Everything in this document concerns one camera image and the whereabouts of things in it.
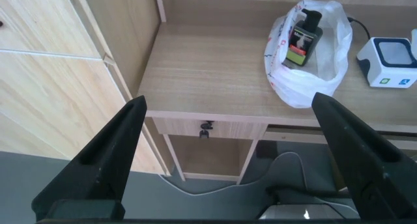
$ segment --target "wooden desk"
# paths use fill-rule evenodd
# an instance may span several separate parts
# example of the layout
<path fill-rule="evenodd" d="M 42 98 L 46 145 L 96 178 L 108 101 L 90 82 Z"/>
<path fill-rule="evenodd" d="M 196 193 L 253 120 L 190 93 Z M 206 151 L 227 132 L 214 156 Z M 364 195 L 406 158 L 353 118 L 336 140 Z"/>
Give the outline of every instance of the wooden desk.
<path fill-rule="evenodd" d="M 288 5 L 266 7 L 288 10 Z M 362 10 L 385 10 L 396 21 L 395 15 L 406 12 L 407 7 L 346 10 L 360 15 Z M 261 139 L 326 143 L 312 109 L 289 107 L 266 78 L 263 52 L 270 26 L 228 25 L 224 20 L 207 25 L 205 21 L 177 17 L 177 21 L 160 26 L 139 94 L 145 95 L 147 116 L 164 135 L 183 179 L 239 183 Z M 377 26 L 380 18 L 361 20 L 370 24 L 372 35 L 392 34 L 390 25 L 386 25 L 388 34 Z M 409 36 L 406 31 L 417 27 L 416 22 L 412 23 L 394 33 Z M 355 61 L 367 38 L 357 26 L 354 34 L 349 69 L 334 98 L 387 135 L 397 147 L 417 150 L 417 85 L 405 90 L 371 88 Z M 213 138 L 199 139 L 199 125 L 205 120 L 214 121 Z"/>

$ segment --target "black cable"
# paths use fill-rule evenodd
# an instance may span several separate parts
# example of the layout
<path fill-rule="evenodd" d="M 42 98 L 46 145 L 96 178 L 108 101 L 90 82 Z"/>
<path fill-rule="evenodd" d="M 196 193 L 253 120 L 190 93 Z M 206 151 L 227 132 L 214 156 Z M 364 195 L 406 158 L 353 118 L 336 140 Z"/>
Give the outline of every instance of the black cable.
<path fill-rule="evenodd" d="M 366 32 L 366 35 L 367 35 L 367 39 L 371 39 L 371 35 L 369 34 L 369 31 L 367 30 L 366 26 L 362 22 L 360 22 L 360 21 L 358 21 L 356 19 L 353 19 L 351 17 L 347 17 L 347 20 L 349 21 L 349 23 L 352 23 L 352 21 L 355 21 L 356 23 L 360 24 L 360 26 L 362 26 L 362 28 L 365 29 L 365 32 Z"/>

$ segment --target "gray floor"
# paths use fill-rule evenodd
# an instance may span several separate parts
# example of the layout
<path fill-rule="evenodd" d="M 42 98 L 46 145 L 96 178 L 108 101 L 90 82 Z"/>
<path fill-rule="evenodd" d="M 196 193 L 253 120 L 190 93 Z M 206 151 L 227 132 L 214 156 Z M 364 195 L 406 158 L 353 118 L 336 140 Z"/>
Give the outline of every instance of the gray floor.
<path fill-rule="evenodd" d="M 302 158 L 309 191 L 336 191 L 328 157 L 327 146 L 301 143 L 278 143 L 278 152 L 297 152 Z M 35 215 L 31 201 L 36 194 L 67 164 L 35 156 L 0 152 L 0 221 L 32 223 Z M 210 195 L 192 197 L 177 191 L 158 175 L 130 173 L 123 205 L 125 218 L 143 219 L 253 219 L 272 199 L 265 188 L 288 185 L 305 189 L 299 159 L 286 154 L 272 163 L 270 159 L 254 156 L 243 183 Z M 231 182 L 213 180 L 180 180 L 178 174 L 169 178 L 178 187 L 190 193 L 213 191 Z M 293 191 L 281 191 L 282 203 L 320 203 L 320 201 Z M 350 200 L 333 200 L 352 205 Z M 342 206 L 335 206 L 346 217 L 357 215 Z"/>

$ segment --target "wooden cabinet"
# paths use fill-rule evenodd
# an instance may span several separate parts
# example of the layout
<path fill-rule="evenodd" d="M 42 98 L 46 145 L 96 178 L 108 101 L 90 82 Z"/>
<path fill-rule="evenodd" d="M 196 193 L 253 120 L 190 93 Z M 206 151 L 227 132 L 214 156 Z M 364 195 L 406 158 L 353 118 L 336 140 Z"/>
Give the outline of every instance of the wooden cabinet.
<path fill-rule="evenodd" d="M 0 0 L 0 49 L 100 57 L 70 0 Z"/>
<path fill-rule="evenodd" d="M 0 60 L 0 112 L 67 159 L 124 105 L 102 61 L 8 52 Z"/>
<path fill-rule="evenodd" d="M 71 160 L 136 93 L 160 19 L 155 0 L 0 0 L 0 21 L 0 150 Z M 170 175 L 153 133 L 132 170 Z"/>

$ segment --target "wooden shelf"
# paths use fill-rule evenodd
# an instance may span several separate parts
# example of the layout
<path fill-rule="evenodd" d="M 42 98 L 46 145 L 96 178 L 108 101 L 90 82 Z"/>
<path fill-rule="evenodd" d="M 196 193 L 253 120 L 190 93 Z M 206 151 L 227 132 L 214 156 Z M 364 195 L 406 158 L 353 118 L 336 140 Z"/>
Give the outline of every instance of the wooden shelf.
<path fill-rule="evenodd" d="M 410 14 L 409 9 L 346 7 L 348 13 L 358 15 L 372 35 L 405 37 L 417 27 L 417 21 L 397 24 L 396 15 Z M 375 17 L 379 11 L 386 16 Z M 197 20 L 161 24 L 139 88 L 139 94 L 147 99 L 147 115 L 318 127 L 311 109 L 289 107 L 266 78 L 263 52 L 273 21 L 267 27 L 255 27 L 234 22 L 228 25 L 225 20 L 215 23 L 213 19 L 211 25 Z M 355 60 L 367 39 L 361 27 L 352 27 L 349 69 L 334 97 L 378 131 L 417 133 L 417 115 L 411 114 L 417 105 L 417 85 L 405 90 L 371 88 Z"/>
<path fill-rule="evenodd" d="M 185 178 L 237 182 L 252 140 L 170 135 Z"/>

